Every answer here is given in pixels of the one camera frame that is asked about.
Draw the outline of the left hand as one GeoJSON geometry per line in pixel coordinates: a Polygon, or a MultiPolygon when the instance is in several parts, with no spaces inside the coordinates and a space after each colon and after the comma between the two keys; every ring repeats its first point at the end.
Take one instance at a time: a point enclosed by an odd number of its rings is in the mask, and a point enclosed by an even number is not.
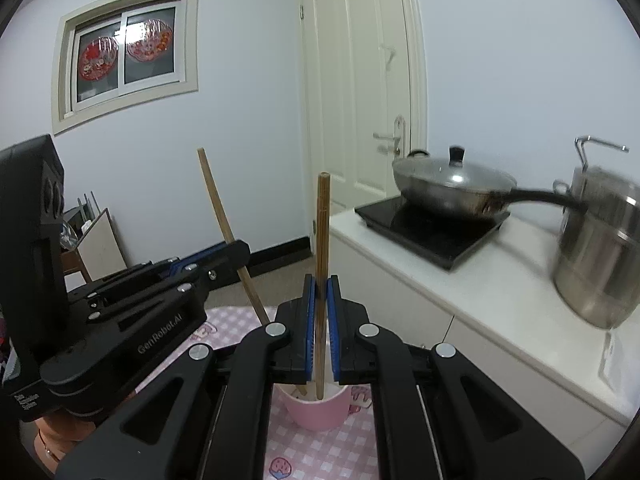
{"type": "Polygon", "coordinates": [[[38,460],[48,471],[55,472],[60,461],[79,442],[96,429],[94,422],[79,419],[64,410],[47,414],[35,421],[37,433],[34,448],[38,460]]]}

